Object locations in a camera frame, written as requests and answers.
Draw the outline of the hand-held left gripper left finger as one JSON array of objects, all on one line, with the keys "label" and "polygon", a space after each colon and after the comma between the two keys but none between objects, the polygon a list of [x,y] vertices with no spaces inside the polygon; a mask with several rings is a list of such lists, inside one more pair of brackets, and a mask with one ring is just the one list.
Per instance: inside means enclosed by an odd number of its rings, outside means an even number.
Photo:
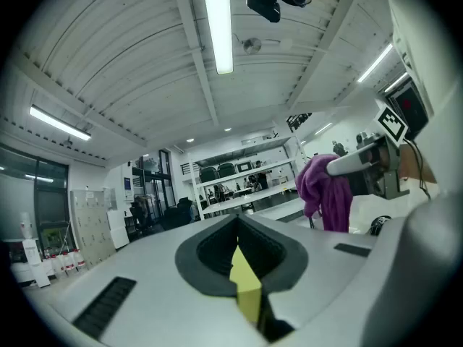
[{"label": "hand-held left gripper left finger", "polygon": [[[266,347],[236,299],[205,296],[177,271],[177,247],[218,221],[202,220],[139,239],[82,275],[25,295],[62,346]],[[102,336],[91,338],[72,321],[115,277],[131,279],[135,287]]]}]

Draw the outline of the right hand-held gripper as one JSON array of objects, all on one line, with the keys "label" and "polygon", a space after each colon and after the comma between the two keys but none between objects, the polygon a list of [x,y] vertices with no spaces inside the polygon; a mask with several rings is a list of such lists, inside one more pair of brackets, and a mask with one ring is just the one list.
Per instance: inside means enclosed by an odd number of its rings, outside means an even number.
[{"label": "right hand-held gripper", "polygon": [[[416,148],[420,157],[423,155],[417,143],[406,138],[409,131],[406,121],[389,105],[380,107],[373,126],[376,129],[371,133],[361,132],[356,136],[357,151],[329,162],[326,172],[329,176],[347,175],[353,196],[376,195],[387,200],[404,196],[406,192],[399,183],[399,148],[408,144]],[[427,183],[418,181],[420,190],[430,198]]]}]

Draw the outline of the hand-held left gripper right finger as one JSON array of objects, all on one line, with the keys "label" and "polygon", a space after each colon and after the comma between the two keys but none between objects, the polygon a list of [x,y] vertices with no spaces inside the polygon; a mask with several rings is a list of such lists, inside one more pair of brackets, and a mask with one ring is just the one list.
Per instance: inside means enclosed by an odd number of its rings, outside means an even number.
[{"label": "hand-held left gripper right finger", "polygon": [[307,266],[300,279],[288,291],[273,293],[269,302],[275,315],[289,323],[294,331],[271,343],[273,347],[308,347],[303,327],[325,310],[352,282],[365,264],[377,240],[362,234],[339,234],[283,223],[262,215],[249,215],[281,234],[298,241],[307,251]]}]

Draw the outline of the purple cleaning cloth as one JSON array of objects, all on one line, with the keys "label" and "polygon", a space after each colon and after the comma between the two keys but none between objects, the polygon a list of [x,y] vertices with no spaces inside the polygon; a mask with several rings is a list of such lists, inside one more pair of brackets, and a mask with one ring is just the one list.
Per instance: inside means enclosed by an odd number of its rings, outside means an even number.
[{"label": "purple cleaning cloth", "polygon": [[320,213],[324,230],[347,233],[353,200],[348,179],[329,176],[326,171],[327,165],[338,158],[328,154],[309,159],[296,178],[296,188],[305,203],[305,217]]}]

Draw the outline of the person's right forearm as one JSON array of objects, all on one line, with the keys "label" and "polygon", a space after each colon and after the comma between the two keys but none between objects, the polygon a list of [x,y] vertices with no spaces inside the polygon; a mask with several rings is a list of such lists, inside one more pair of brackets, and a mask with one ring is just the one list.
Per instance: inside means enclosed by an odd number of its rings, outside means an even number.
[{"label": "person's right forearm", "polygon": [[400,150],[400,179],[416,179],[423,180],[432,184],[436,184],[436,178],[430,169],[424,157],[420,157],[416,148],[408,144],[403,144]]}]

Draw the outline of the black ceiling spotlight rig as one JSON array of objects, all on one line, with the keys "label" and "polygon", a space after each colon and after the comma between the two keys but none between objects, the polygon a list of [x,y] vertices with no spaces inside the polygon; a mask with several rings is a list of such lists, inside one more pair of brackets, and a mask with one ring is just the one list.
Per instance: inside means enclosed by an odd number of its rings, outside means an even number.
[{"label": "black ceiling spotlight rig", "polygon": [[305,123],[310,117],[312,113],[301,113],[294,116],[289,116],[286,119],[287,126],[290,132],[295,132],[300,128],[300,126]]}]

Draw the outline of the black office chair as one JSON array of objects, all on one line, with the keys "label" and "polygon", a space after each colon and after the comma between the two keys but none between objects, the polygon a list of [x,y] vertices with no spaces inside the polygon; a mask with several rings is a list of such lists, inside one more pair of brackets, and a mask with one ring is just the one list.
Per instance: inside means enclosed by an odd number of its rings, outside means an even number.
[{"label": "black office chair", "polygon": [[142,236],[147,236],[153,224],[147,197],[143,194],[136,194],[129,210],[135,221],[135,229],[139,231]]},{"label": "black office chair", "polygon": [[186,226],[192,221],[192,201],[187,198],[181,198],[174,207],[169,207],[163,214],[162,227],[169,231],[178,227]]}]

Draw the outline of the row of red-capped water jugs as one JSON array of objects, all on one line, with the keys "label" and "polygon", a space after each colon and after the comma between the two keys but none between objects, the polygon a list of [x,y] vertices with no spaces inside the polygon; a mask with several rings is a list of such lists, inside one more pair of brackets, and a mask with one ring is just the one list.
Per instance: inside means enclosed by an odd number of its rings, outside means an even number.
[{"label": "row of red-capped water jugs", "polygon": [[57,279],[72,277],[88,270],[87,263],[79,249],[46,256],[43,266],[48,277]]}]

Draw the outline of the grey metal locker cabinet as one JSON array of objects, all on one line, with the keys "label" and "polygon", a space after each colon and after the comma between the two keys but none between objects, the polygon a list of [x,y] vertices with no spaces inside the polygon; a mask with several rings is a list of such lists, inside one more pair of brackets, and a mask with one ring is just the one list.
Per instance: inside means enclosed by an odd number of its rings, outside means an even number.
[{"label": "grey metal locker cabinet", "polygon": [[95,267],[116,253],[103,191],[72,190],[70,199],[77,245],[87,267]]}]

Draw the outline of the black framed glass door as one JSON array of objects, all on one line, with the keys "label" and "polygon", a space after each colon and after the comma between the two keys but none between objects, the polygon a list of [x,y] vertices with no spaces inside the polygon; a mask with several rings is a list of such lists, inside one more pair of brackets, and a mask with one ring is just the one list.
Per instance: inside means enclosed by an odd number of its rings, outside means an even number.
[{"label": "black framed glass door", "polygon": [[134,201],[144,210],[150,224],[162,226],[166,211],[177,205],[171,172],[167,149],[145,154],[133,162]]}]

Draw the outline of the white metal shelf rack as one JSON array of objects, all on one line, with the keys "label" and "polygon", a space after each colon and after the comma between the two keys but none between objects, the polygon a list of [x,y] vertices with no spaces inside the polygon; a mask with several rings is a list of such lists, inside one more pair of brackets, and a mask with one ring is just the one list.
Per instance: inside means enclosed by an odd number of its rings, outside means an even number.
[{"label": "white metal shelf rack", "polygon": [[[246,145],[225,150],[223,147],[205,148],[189,153],[192,190],[199,217],[212,218],[227,213],[257,213],[277,220],[293,215],[303,208],[297,196],[295,179],[307,162],[299,139],[288,137],[263,139],[257,137]],[[222,163],[250,161],[253,170],[236,173],[206,183],[200,182],[200,169]],[[262,190],[256,174],[268,171],[268,189]]]}]

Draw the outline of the white water dispenser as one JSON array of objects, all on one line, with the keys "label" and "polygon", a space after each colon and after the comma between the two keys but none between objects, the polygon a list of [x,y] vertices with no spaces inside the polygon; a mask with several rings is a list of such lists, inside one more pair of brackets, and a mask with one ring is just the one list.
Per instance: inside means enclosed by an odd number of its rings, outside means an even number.
[{"label": "white water dispenser", "polygon": [[25,250],[25,256],[35,282],[39,288],[50,286],[51,283],[43,267],[36,240],[33,238],[33,226],[27,212],[20,213],[20,228],[24,236],[22,245]]}]

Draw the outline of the dark framed window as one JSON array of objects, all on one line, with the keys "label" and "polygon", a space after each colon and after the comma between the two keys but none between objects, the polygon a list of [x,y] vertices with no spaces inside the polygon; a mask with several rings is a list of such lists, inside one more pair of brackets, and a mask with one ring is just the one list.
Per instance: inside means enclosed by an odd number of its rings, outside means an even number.
[{"label": "dark framed window", "polygon": [[0,239],[23,239],[24,213],[45,248],[69,240],[68,166],[21,153],[0,143]]}]

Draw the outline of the person's light shirt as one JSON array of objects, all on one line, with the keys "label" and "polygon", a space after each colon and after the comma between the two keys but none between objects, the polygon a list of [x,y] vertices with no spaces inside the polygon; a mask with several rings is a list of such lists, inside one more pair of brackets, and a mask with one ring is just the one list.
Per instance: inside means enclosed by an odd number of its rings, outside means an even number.
[{"label": "person's light shirt", "polygon": [[428,123],[417,146],[444,192],[463,192],[463,63],[425,0],[388,0],[394,48],[418,89]]}]

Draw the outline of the round metal ceiling fixture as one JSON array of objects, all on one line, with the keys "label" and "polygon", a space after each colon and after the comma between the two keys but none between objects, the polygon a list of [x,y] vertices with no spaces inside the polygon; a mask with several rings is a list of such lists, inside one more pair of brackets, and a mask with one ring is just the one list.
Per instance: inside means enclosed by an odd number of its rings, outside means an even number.
[{"label": "round metal ceiling fixture", "polygon": [[242,41],[242,47],[246,54],[257,54],[262,48],[262,41],[259,38],[248,38]]}]

